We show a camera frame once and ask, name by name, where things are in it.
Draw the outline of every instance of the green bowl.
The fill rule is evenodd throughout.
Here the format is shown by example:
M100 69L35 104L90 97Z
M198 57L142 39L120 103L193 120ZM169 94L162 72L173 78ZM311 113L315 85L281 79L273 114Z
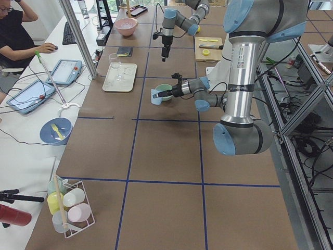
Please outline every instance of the green bowl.
M158 85L155 89L156 90L159 90L159 91L165 91L165 90L171 90L172 86L169 85L169 84L161 84L161 85ZM166 96L166 97L162 97L162 101L168 101L172 98L172 95L170 96Z

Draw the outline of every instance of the pink bowl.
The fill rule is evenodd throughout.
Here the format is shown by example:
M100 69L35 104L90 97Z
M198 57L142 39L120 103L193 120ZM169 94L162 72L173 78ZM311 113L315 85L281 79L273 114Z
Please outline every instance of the pink bowl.
M134 18L119 19L114 23L117 31L123 36L132 35L137 26L137 20Z

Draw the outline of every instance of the cutting board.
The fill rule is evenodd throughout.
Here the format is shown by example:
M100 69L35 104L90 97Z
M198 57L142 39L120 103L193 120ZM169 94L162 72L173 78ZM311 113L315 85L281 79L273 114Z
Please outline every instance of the cutting board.
M200 41L199 39L216 39L218 42L204 42ZM210 54L208 56L204 56L202 51L204 48L199 48L199 44L204 45L223 45L222 39L220 37L195 37L195 52L196 52L196 61L220 61L222 57L222 50L221 49L208 49Z

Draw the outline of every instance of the blue joint cap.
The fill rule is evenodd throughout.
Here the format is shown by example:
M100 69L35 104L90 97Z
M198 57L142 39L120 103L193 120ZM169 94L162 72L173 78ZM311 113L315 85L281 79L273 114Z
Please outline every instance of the blue joint cap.
M189 27L187 33L189 35L194 36L197 33L198 29L199 29L199 26L197 24L192 24L191 27Z
M254 0L232 1L224 15L223 27L225 32L232 33L239 28L249 14Z
M282 30L276 34L273 34L266 38L266 41L268 43L276 43L276 42L282 42L290 39L294 39L299 37L301 34L304 33L306 26L306 21L299 23L293 27L290 27L286 30Z
M206 89L210 88L208 77L199 77L199 79L203 82Z
M236 148L234 140L229 134L228 130L222 124L218 123L213 129L214 144L221 154L223 155L235 155Z
M164 17L167 19L172 19L177 16L177 11L175 9L165 9Z
M205 112L209 109L209 103L205 100L196 100L194 103L199 112Z

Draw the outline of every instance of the yellow bottle cap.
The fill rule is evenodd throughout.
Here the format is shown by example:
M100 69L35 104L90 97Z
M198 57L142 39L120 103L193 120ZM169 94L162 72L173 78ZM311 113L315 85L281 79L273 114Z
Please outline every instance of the yellow bottle cap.
M202 51L202 54L203 54L204 56L208 56L208 55L210 54L209 49L204 49L204 50Z

